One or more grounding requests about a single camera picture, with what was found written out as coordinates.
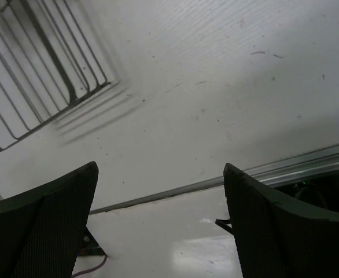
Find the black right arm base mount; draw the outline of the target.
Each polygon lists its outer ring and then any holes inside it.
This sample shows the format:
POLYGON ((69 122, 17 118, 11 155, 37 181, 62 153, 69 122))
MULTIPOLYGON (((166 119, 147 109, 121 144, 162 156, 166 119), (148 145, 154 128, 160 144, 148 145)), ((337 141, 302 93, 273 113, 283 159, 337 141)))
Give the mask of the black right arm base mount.
POLYGON ((286 182, 275 189, 302 202, 339 212, 339 170, 286 182))

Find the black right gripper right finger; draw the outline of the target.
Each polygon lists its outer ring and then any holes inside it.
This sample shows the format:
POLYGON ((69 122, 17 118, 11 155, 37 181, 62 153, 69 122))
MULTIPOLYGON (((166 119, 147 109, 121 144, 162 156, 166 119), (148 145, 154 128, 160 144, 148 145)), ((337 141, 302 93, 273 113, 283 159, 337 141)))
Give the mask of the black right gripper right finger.
POLYGON ((339 277, 339 212, 295 199, 232 164, 223 177, 244 277, 339 277))

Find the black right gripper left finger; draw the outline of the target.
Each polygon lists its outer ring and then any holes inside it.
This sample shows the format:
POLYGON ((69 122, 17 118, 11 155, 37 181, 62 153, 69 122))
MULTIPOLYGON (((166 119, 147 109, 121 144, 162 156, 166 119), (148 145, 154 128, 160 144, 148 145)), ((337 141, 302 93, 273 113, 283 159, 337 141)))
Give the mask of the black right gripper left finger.
POLYGON ((96 162, 0 200, 0 277, 71 277, 98 182, 96 162))

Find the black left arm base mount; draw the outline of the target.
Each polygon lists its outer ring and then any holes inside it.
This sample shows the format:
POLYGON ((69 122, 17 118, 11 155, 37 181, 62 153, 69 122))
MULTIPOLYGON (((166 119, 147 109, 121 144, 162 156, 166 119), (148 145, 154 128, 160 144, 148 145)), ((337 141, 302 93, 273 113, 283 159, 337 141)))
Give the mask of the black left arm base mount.
POLYGON ((94 236, 85 228, 83 233, 83 239, 80 243, 80 249, 78 253, 79 257, 90 257, 90 256, 107 256, 106 252, 95 240, 94 236))

